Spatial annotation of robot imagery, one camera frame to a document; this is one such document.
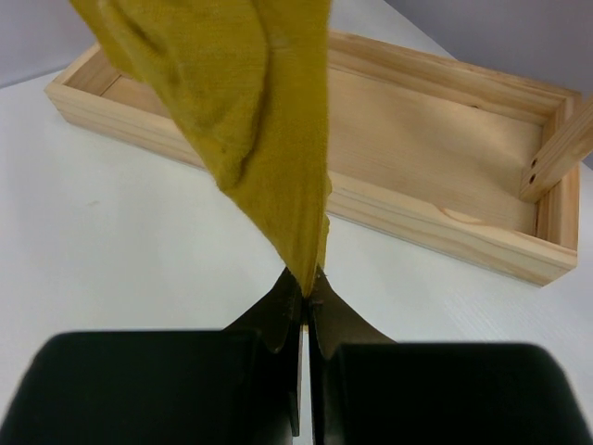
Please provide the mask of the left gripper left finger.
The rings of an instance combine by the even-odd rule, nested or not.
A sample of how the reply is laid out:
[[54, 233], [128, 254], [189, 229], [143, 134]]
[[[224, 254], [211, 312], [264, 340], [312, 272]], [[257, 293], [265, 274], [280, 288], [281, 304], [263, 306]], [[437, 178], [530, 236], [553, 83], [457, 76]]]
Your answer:
[[11, 402], [15, 444], [289, 444], [302, 297], [283, 272], [222, 330], [51, 337]]

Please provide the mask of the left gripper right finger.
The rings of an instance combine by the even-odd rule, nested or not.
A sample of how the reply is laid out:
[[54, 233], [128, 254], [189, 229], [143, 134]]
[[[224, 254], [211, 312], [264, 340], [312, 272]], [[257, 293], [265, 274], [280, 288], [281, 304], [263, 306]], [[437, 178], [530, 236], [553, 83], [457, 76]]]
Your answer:
[[578, 444], [582, 414], [543, 348], [396, 342], [316, 280], [308, 300], [318, 444]]

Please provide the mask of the mustard yellow sock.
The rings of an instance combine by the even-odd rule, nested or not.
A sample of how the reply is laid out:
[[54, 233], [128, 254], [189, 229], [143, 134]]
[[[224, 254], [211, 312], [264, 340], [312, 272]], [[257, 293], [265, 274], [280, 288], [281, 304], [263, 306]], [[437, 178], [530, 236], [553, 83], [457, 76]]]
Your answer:
[[149, 85], [304, 295], [324, 265], [327, 1], [76, 1], [111, 63]]

